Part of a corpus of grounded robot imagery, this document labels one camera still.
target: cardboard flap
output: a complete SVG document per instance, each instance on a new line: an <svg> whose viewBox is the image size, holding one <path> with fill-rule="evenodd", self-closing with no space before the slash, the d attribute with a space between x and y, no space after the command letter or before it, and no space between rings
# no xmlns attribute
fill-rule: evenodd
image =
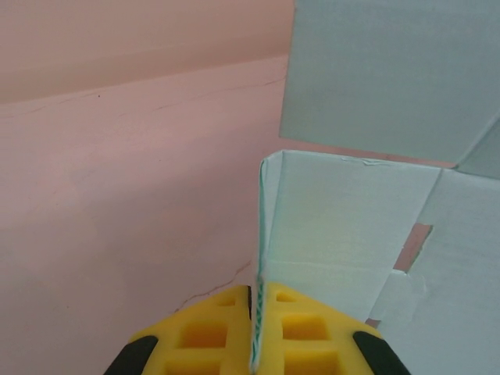
<svg viewBox="0 0 500 375"><path fill-rule="evenodd" d="M261 227L261 238L270 235L262 277L364 321L440 169L312 152L281 158L277 200L261 201L273 208L260 211L270 228Z"/></svg>
<svg viewBox="0 0 500 375"><path fill-rule="evenodd" d="M497 120L499 19L497 0L296 0L281 135L458 163Z"/></svg>
<svg viewBox="0 0 500 375"><path fill-rule="evenodd" d="M500 180L340 155L277 155L269 162L279 181L262 173L262 193L273 197L260 209L265 281L379 320L411 373L498 372ZM411 268L393 270L414 223L432 231Z"/></svg>

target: pink wall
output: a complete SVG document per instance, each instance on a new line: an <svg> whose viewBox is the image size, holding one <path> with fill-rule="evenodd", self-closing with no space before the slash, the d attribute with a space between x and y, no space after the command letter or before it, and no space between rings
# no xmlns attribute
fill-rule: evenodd
<svg viewBox="0 0 500 375"><path fill-rule="evenodd" d="M286 53L293 0L7 0L0 102Z"/></svg>

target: square hole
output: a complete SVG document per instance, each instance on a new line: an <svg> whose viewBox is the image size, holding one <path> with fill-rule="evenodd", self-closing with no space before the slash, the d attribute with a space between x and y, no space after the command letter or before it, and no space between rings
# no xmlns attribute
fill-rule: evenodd
<svg viewBox="0 0 500 375"><path fill-rule="evenodd" d="M178 348L224 348L226 336L225 323L193 322L182 330Z"/></svg>
<svg viewBox="0 0 500 375"><path fill-rule="evenodd" d="M220 363L216 361L176 361L168 363L166 375L219 375Z"/></svg>
<svg viewBox="0 0 500 375"><path fill-rule="evenodd" d="M284 375L342 375L338 356L333 351L287 351Z"/></svg>
<svg viewBox="0 0 500 375"><path fill-rule="evenodd" d="M278 294L276 295L276 300L278 302L296 302L297 301L291 295L287 295L286 293L283 293L282 291L278 292Z"/></svg>
<svg viewBox="0 0 500 375"><path fill-rule="evenodd" d="M328 340L329 338L327 325L321 316L294 314L285 316L281 323L285 340Z"/></svg>
<svg viewBox="0 0 500 375"><path fill-rule="evenodd" d="M227 296L226 298L221 298L217 301L218 306L234 306L236 305L236 298L233 295Z"/></svg>

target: black rubber part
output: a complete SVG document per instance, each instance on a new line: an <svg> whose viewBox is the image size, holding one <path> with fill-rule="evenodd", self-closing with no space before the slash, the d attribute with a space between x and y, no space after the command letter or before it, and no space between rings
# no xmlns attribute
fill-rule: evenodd
<svg viewBox="0 0 500 375"><path fill-rule="evenodd" d="M144 336L123 347L104 375L141 375L158 338Z"/></svg>
<svg viewBox="0 0 500 375"><path fill-rule="evenodd" d="M252 320L252 287L247 285L248 317Z"/></svg>
<svg viewBox="0 0 500 375"><path fill-rule="evenodd" d="M352 337L373 375L410 375L385 340L363 331L355 332Z"/></svg>

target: cardboard box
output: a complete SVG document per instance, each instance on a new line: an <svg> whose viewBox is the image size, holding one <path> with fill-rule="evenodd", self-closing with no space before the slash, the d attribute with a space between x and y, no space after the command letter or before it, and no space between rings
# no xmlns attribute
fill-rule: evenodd
<svg viewBox="0 0 500 375"><path fill-rule="evenodd" d="M270 156L258 280L379 320L414 374L499 373L498 20L495 0L296 1L281 135L456 167Z"/></svg>

